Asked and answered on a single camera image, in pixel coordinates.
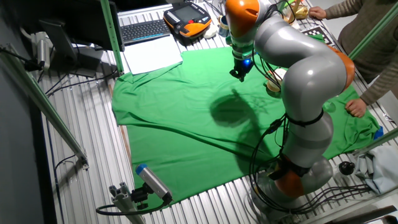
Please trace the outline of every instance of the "human hand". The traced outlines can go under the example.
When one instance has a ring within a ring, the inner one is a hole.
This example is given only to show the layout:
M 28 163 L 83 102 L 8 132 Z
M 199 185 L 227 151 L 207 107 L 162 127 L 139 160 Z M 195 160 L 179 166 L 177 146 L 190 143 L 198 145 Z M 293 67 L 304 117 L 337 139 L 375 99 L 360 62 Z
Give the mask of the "human hand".
M 355 100 L 350 100 L 346 104 L 346 110 L 351 115 L 362 118 L 366 112 L 366 103 L 360 98 Z
M 321 7 L 315 6 L 308 10 L 308 15 L 321 20 L 326 18 L 326 11 L 323 10 Z

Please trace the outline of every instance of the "metal slat surface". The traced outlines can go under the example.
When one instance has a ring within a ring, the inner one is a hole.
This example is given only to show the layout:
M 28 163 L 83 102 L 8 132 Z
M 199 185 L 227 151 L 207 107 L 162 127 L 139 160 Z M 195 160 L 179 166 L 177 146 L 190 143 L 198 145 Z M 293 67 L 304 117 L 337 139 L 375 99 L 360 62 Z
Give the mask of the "metal slat surface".
M 309 1 L 304 1 L 304 4 L 310 6 Z M 200 4 L 200 6 L 210 13 L 212 24 L 217 25 L 217 16 L 213 14 L 211 8 L 206 4 Z M 127 26 L 137 22 L 161 19 L 163 12 L 168 8 L 170 6 L 158 6 L 123 12 L 119 14 L 119 21 L 121 26 Z M 321 21 L 307 19 L 303 22 L 314 22 L 327 28 Z M 312 25 L 302 23 L 301 26 L 308 28 Z M 194 41 L 188 47 L 184 47 L 178 41 L 176 43 L 180 52 L 226 47 L 225 39 L 218 34 L 209 40 Z M 338 43 L 335 47 L 342 50 Z M 129 66 L 124 54 L 122 60 L 124 69 L 128 72 Z M 104 74 L 111 73 L 109 66 L 105 66 L 109 63 L 116 64 L 112 52 L 106 52 L 103 55 L 102 72 L 97 73 L 96 77 L 103 77 Z M 52 72 L 51 76 L 44 76 L 40 86 L 44 91 L 47 91 L 64 75 Z M 92 78 L 69 74 L 57 86 L 66 86 L 87 80 L 92 80 Z M 120 182 L 124 181 L 130 189 L 134 188 L 127 130 L 125 127 L 116 125 L 111 109 L 111 91 L 108 87 L 112 90 L 114 84 L 114 79 L 99 80 L 98 82 L 85 83 L 60 90 L 50 97 L 50 101 L 65 124 L 85 149 L 90 165 L 88 170 L 83 170 L 77 159 L 71 158 L 57 169 L 60 204 L 65 223 L 129 223 L 126 217 L 106 217 L 95 213 L 96 207 L 111 203 L 111 195 L 108 192 L 110 185 L 118 186 Z M 358 94 L 366 91 L 368 87 L 358 75 L 353 82 L 353 86 Z M 369 110 L 378 123 L 384 127 L 385 132 L 395 128 L 394 124 L 386 121 L 383 116 L 385 112 L 381 105 L 372 105 Z M 51 124 L 49 125 L 50 134 L 47 133 L 47 123 L 44 117 L 43 121 L 57 220 L 62 223 L 52 164 L 57 164 L 73 153 Z M 397 147 L 396 140 L 389 141 L 386 144 Z M 338 166 L 341 161 L 353 161 L 353 158 L 342 155 L 330 160 L 333 166 Z M 322 189 L 362 183 L 363 181 L 355 176 L 348 177 L 344 181 L 332 178 Z M 144 215 L 144 218 L 146 223 L 153 224 L 266 223 L 266 216 L 252 204 L 250 191 L 249 179 L 243 177 L 192 196 L 159 212 Z M 333 194 L 337 194 L 337 192 L 331 192 L 328 196 Z M 344 215 L 383 197 L 387 197 L 387 195 L 376 198 L 372 193 L 363 193 L 362 195 L 351 196 L 351 199 L 354 200 L 325 203 L 317 209 L 317 215 L 310 213 L 299 215 L 296 218 L 301 223 L 324 223 L 332 220 L 335 215 Z M 285 217 L 281 222 L 292 223 L 294 219 L 295 217 Z

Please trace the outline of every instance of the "green fabric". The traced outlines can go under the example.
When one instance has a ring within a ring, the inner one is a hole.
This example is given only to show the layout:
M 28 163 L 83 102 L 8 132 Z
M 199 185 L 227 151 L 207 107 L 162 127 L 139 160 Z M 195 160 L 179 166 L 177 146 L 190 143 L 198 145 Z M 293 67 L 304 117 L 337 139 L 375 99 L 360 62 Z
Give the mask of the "green fabric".
M 309 35 L 310 37 L 314 38 L 315 40 L 319 40 L 320 42 L 325 42 L 325 40 L 322 37 L 322 34 L 317 34 L 317 35 Z
M 284 114 L 280 96 L 269 93 L 254 68 L 243 83 L 233 78 L 231 48 L 182 54 L 183 63 L 144 75 L 118 78 L 113 111 L 127 125 L 134 168 L 146 163 L 173 192 L 174 202 L 248 173 L 248 159 L 260 135 Z M 366 146 L 379 129 L 367 112 L 354 118 L 344 109 L 357 98 L 353 87 L 327 103 L 333 118 L 328 159 Z M 260 160 L 276 156 L 282 130 L 266 136 Z M 136 187 L 142 180 L 134 173 Z M 160 200 L 150 196 L 149 207 Z

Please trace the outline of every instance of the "gray robot arm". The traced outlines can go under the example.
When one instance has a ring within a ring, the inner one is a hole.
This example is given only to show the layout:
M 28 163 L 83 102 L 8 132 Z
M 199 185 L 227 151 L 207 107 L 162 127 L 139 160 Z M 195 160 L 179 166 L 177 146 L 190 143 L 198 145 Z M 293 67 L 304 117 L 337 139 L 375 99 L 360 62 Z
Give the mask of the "gray robot arm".
M 322 106 L 352 82 L 354 65 L 341 52 L 292 28 L 271 7 L 265 0 L 227 0 L 226 17 L 235 70 L 253 48 L 266 62 L 289 68 L 281 92 L 290 123 L 280 155 L 288 167 L 281 169 L 289 171 L 265 184 L 270 198 L 286 203 L 319 189 L 332 175 L 322 154 L 331 143 L 333 123 Z

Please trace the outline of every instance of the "blue light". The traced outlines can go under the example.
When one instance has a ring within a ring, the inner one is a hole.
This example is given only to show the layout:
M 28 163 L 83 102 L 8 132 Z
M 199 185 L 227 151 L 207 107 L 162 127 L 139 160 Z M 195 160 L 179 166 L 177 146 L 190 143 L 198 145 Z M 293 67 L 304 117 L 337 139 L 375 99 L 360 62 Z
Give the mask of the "blue light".
M 243 61 L 243 63 L 245 64 L 245 66 L 249 66 L 250 65 L 250 59 L 246 59 Z

